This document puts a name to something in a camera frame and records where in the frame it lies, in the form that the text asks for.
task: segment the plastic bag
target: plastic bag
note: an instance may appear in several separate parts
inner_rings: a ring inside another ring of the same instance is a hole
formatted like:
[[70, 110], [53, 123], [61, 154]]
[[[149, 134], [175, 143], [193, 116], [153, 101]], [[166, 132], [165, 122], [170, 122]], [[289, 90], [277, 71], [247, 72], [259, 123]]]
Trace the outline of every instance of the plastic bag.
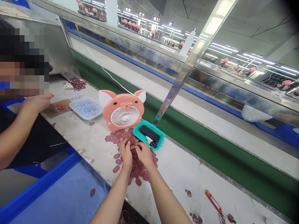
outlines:
[[244, 106], [241, 115], [245, 121], [249, 122], [262, 122], [272, 118], [272, 116], [261, 112], [260, 110], [257, 110], [249, 105]]

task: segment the white bottle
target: white bottle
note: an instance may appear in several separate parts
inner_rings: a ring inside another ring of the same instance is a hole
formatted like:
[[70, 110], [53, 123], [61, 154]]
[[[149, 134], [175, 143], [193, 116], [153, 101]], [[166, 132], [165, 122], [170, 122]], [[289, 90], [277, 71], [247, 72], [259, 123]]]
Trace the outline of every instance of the white bottle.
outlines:
[[187, 53], [188, 53], [188, 51], [189, 51], [189, 49], [190, 49], [190, 47], [191, 47], [191, 45], [193, 43], [193, 39], [194, 39], [194, 36], [195, 36], [195, 30], [196, 29], [194, 29], [191, 32], [190, 36], [187, 37], [187, 39], [186, 39], [186, 41], [185, 41], [185, 43], [184, 43], [184, 45], [183, 45], [183, 47], [181, 49], [181, 52], [180, 52], [181, 56], [186, 56], [187, 55]]

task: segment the dark hair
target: dark hair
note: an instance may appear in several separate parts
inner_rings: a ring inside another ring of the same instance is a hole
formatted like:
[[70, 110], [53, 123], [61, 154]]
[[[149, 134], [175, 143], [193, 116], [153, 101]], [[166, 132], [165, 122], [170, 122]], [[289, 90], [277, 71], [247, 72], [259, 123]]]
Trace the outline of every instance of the dark hair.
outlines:
[[49, 75], [49, 62], [45, 62], [44, 55], [19, 33], [18, 28], [0, 17], [0, 62], [20, 62], [30, 71], [27, 74]]

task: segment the workbench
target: workbench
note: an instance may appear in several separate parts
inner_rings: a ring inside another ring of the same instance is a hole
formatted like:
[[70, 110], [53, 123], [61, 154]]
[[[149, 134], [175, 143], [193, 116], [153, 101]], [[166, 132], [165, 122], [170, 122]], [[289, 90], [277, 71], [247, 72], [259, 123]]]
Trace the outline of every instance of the workbench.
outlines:
[[[87, 84], [86, 89], [79, 92], [65, 90], [63, 77], [50, 78], [50, 92], [55, 96], [51, 103], [76, 96], [92, 97], [98, 100], [98, 90]], [[116, 166], [114, 154], [117, 146], [106, 142], [105, 136], [111, 131], [101, 116], [93, 121], [81, 119], [75, 112], [69, 111], [47, 121], [72, 145], [72, 147], [106, 180], [113, 185], [119, 172], [113, 173]], [[187, 214], [199, 213], [204, 223], [219, 223], [218, 212], [205, 195], [209, 190], [222, 208], [225, 215], [232, 214], [237, 223], [264, 223], [265, 218], [287, 223], [262, 204], [253, 200], [246, 189], [240, 189], [218, 175], [204, 162], [184, 149], [173, 139], [166, 137], [160, 150], [155, 152], [159, 161], [158, 170], [179, 200]], [[185, 189], [190, 190], [188, 197]], [[149, 223], [160, 223], [158, 211], [152, 195], [150, 183], [142, 179], [141, 187], [135, 181], [128, 186], [126, 199]]]

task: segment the plastic tray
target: plastic tray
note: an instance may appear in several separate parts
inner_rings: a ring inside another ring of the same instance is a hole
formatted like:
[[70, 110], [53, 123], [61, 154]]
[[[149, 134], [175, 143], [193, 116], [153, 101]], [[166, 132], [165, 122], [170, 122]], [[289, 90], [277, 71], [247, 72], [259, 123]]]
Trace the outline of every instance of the plastic tray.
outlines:
[[[151, 146], [147, 143], [147, 139], [146, 139], [145, 135], [142, 134], [142, 133], [140, 132], [139, 129], [140, 129], [141, 126], [143, 126], [143, 125], [147, 126], [148, 128], [150, 128], [151, 130], [153, 130], [155, 133], [157, 133], [157, 134], [160, 136], [160, 139], [159, 139], [159, 141], [157, 142], [157, 147], [156, 147], [156, 148], [151, 147]], [[148, 145], [150, 146], [150, 148], [151, 148], [152, 150], [155, 150], [155, 151], [157, 151], [157, 150], [159, 150], [159, 149], [161, 148], [161, 146], [162, 146], [162, 144], [163, 144], [163, 142], [164, 142], [164, 139], [165, 139], [165, 134], [164, 134], [162, 131], [160, 131], [158, 128], [156, 128], [154, 125], [152, 125], [150, 122], [147, 122], [146, 120], [141, 121], [141, 122], [134, 128], [134, 130], [133, 130], [133, 134], [134, 134], [138, 139], [140, 139], [142, 142], [148, 144]]]
[[76, 111], [76, 109], [73, 108], [73, 104], [82, 102], [82, 101], [84, 101], [84, 100], [91, 100], [91, 101], [93, 101], [96, 105], [98, 105], [99, 108], [101, 108], [100, 105], [99, 105], [99, 103], [98, 103], [94, 98], [91, 98], [91, 97], [85, 97], [85, 98], [82, 98], [82, 99], [74, 100], [74, 101], [72, 101], [72, 102], [69, 104], [69, 107], [72, 108], [72, 110], [73, 110], [74, 112], [76, 112], [76, 114], [78, 114], [78, 115], [79, 115], [80, 117], [82, 117], [84, 120], [88, 120], [88, 121], [92, 121], [92, 120], [98, 118], [99, 116], [101, 116], [101, 115], [103, 114], [103, 109], [101, 108], [102, 111], [101, 111], [100, 113], [94, 115], [93, 117], [86, 118], [86, 117], [82, 116], [82, 114], [80, 114], [78, 111]]

